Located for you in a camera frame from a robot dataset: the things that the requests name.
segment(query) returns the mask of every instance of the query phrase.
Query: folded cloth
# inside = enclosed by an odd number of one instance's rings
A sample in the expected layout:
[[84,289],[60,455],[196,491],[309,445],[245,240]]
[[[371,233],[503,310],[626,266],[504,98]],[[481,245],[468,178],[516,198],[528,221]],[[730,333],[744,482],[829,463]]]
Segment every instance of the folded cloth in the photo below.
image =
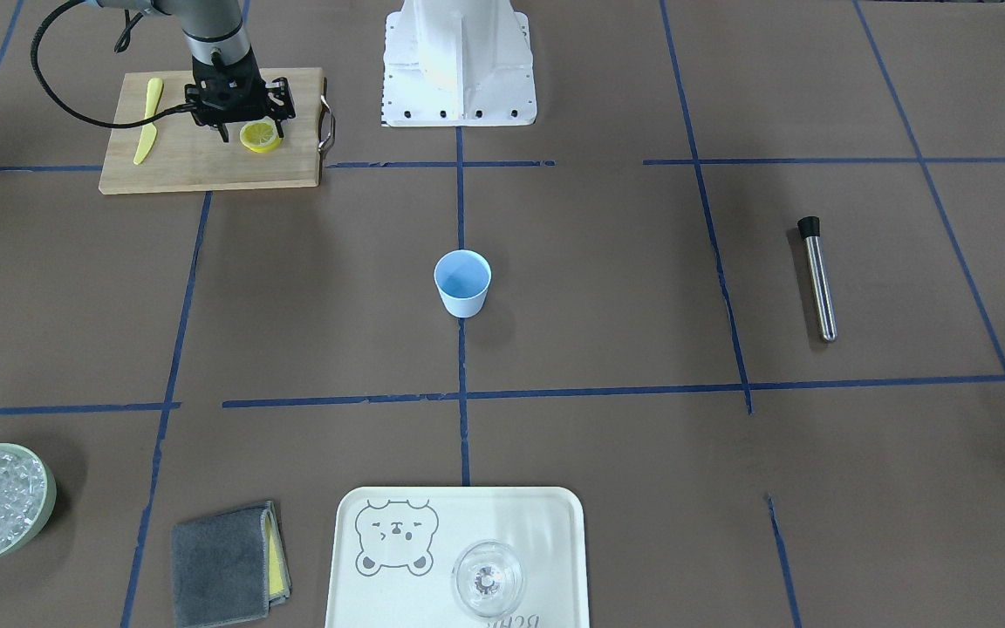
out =
[[173,613],[178,628],[261,619],[289,597],[273,501],[173,528]]

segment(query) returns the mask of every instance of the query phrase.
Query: lemon slice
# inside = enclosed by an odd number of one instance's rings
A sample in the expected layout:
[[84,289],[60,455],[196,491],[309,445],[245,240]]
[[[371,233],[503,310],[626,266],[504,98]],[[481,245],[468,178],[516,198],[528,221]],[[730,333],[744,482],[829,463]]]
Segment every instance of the lemon slice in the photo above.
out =
[[255,154],[267,154],[278,148],[281,136],[278,136],[274,120],[263,118],[255,120],[254,123],[243,124],[242,130],[239,131],[239,141],[243,147],[254,151]]

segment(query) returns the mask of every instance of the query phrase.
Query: wooden cutting board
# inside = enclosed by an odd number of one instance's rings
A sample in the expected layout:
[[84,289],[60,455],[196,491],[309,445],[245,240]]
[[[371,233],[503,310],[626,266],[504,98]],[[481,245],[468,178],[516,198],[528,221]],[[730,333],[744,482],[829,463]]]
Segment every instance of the wooden cutting board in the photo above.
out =
[[[260,71],[267,81],[276,76],[289,79],[296,118],[281,124],[284,131],[281,146],[268,154],[255,154],[239,143],[242,124],[228,125],[231,141],[224,144],[215,129],[196,127],[187,113],[167,116],[155,123],[155,146],[139,166],[135,166],[135,152],[141,129],[112,130],[99,175],[99,191],[105,195],[131,195],[318,186],[324,70],[262,68]],[[191,70],[133,72],[123,78],[117,123],[143,119],[151,76],[160,76],[165,81],[157,111],[184,102],[184,84],[192,82]]]

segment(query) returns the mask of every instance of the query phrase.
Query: yellow knife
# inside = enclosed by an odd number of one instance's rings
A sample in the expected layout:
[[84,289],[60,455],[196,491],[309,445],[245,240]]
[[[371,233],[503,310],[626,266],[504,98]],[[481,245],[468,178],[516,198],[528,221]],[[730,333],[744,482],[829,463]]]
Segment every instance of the yellow knife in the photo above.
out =
[[[160,76],[153,76],[150,82],[147,83],[147,115],[145,118],[151,118],[156,115],[157,102],[161,100],[161,88],[164,82]],[[147,155],[150,155],[150,149],[153,148],[153,142],[156,139],[157,127],[153,123],[145,125],[142,128],[142,136],[139,138],[139,150],[135,153],[135,166],[147,159]]]

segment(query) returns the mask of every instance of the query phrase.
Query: cable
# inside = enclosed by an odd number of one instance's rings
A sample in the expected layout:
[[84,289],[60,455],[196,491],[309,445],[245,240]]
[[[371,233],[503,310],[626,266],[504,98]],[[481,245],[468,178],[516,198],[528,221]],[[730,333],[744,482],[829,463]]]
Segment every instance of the cable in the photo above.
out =
[[176,107],[165,110],[157,116],[152,116],[152,118],[137,121],[137,123],[105,123],[102,120],[95,120],[81,115],[81,113],[72,110],[68,107],[68,104],[64,103],[59,96],[56,96],[55,92],[52,91],[52,88],[49,87],[49,84],[45,82],[44,75],[41,74],[41,68],[38,66],[38,62],[36,62],[36,49],[40,46],[41,38],[44,36],[44,31],[48,30],[49,25],[51,25],[57,17],[64,15],[64,12],[67,12],[72,7],[75,7],[75,5],[83,4],[83,1],[84,0],[67,0],[67,3],[59,5],[59,7],[56,7],[51,13],[49,13],[49,16],[44,18],[41,25],[36,27],[36,32],[33,33],[33,43],[29,48],[29,63],[33,66],[33,74],[36,75],[36,81],[41,83],[41,88],[44,89],[45,94],[48,94],[50,98],[52,98],[52,102],[59,104],[60,109],[68,112],[68,115],[72,116],[72,118],[80,120],[83,123],[94,124],[96,127],[105,129],[134,129],[137,127],[144,127],[144,125],[156,123],[156,121],[165,118],[165,116],[178,115],[178,113],[189,113],[195,110],[195,104],[185,102],[184,104],[176,104]]
[[139,12],[139,15],[135,16],[135,19],[131,19],[131,12],[124,9],[123,19],[127,20],[127,28],[123,29],[123,34],[116,39],[116,54],[120,52],[127,51],[127,48],[131,47],[131,31],[139,24],[145,13]]

